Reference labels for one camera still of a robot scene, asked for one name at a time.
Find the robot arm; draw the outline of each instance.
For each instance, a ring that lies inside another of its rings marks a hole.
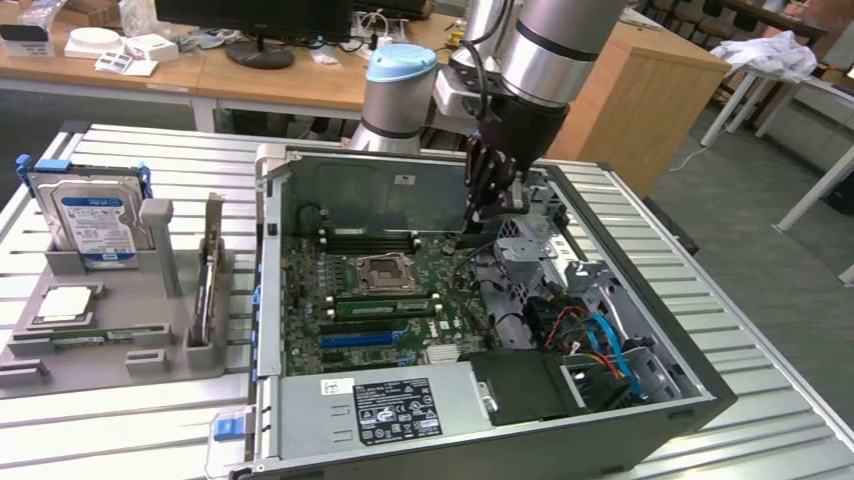
[[[467,228],[527,211],[522,181],[561,131],[625,5],[626,0],[526,0],[501,80],[493,82],[499,84],[490,87],[479,132],[469,139]],[[447,72],[466,70],[451,64]]]

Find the floor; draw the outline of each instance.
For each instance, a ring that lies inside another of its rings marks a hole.
[[[40,155],[64,119],[190,129],[188,108],[16,92],[0,96],[0,204],[18,187],[14,159]],[[674,165],[699,149],[703,112]],[[304,127],[292,127],[300,133]],[[777,221],[816,181],[750,134],[719,138],[653,198],[701,246],[698,261],[842,418],[854,424],[854,290],[836,276],[854,264],[854,218],[818,205],[789,235]]]

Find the green motherboard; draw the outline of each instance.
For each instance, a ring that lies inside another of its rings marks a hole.
[[[367,252],[345,253],[316,239],[286,240],[288,375],[431,363],[437,346],[486,349],[487,311],[463,265],[471,249],[443,234],[421,235],[409,251],[378,251],[385,240],[370,240]]]

